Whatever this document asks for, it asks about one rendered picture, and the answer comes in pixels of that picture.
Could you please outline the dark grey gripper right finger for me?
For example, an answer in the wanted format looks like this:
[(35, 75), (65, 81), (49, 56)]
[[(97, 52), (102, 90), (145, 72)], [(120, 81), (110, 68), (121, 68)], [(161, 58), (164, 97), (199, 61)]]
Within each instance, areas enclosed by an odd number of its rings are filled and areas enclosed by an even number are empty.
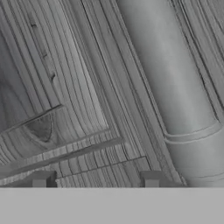
[(141, 187), (184, 187), (179, 183), (169, 180), (162, 171), (141, 171)]

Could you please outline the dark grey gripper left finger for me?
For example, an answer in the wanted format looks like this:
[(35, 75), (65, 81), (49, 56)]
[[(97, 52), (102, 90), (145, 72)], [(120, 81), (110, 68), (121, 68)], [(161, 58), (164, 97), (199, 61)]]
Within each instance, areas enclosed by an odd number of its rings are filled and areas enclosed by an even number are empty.
[(56, 187), (56, 171), (35, 171), (22, 180), (3, 185), (3, 187)]

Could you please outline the grey wooden cabinet door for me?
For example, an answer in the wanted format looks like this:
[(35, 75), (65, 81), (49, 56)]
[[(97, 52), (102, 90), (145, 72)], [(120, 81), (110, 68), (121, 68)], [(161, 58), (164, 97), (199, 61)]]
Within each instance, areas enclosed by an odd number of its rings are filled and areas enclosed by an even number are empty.
[(0, 186), (180, 183), (116, 0), (0, 0)]
[(224, 0), (169, 0), (208, 99), (224, 124)]

